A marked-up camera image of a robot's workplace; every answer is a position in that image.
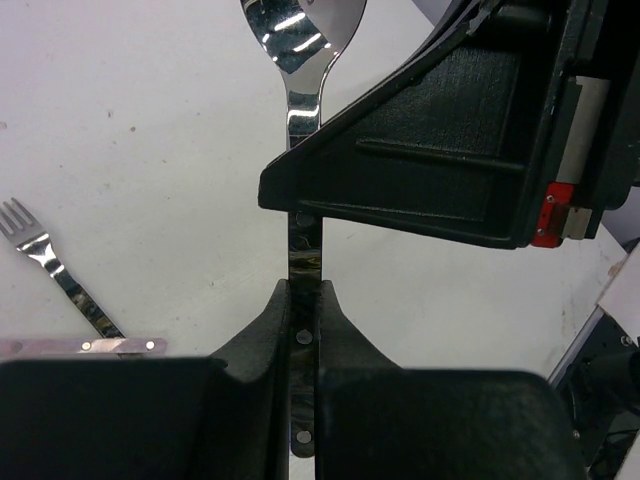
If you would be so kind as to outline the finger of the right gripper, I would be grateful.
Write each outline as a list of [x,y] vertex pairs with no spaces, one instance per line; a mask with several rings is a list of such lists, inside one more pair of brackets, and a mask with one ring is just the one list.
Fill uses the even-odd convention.
[[535,53],[421,56],[262,172],[258,202],[497,249],[528,245],[547,72]]

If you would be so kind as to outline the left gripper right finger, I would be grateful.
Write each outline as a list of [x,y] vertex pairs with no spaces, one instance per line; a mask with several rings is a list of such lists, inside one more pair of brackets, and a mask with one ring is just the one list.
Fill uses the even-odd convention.
[[524,371],[405,369],[346,317],[324,282],[316,307],[319,479],[582,479],[564,407]]

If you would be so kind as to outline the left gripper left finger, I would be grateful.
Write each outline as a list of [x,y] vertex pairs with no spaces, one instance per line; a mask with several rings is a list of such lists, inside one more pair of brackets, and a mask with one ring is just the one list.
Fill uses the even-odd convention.
[[205,357],[3,363],[2,477],[286,478],[289,317],[280,281]]

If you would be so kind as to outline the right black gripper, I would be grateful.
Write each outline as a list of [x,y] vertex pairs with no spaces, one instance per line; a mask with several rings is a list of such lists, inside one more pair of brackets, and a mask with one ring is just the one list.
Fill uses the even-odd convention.
[[556,248],[594,237],[639,180],[635,1],[429,1],[436,36],[472,31],[434,70],[427,146],[456,172],[429,237]]

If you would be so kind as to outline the spoon with dark handle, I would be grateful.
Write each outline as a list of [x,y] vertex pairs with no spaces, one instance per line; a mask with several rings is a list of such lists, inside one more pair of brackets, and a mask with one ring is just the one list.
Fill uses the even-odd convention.
[[[321,126],[326,78],[353,39],[363,1],[247,0],[241,4],[286,91],[286,132],[292,149]],[[290,445],[298,458],[315,454],[315,313],[322,283],[323,220],[288,214],[290,320]]]

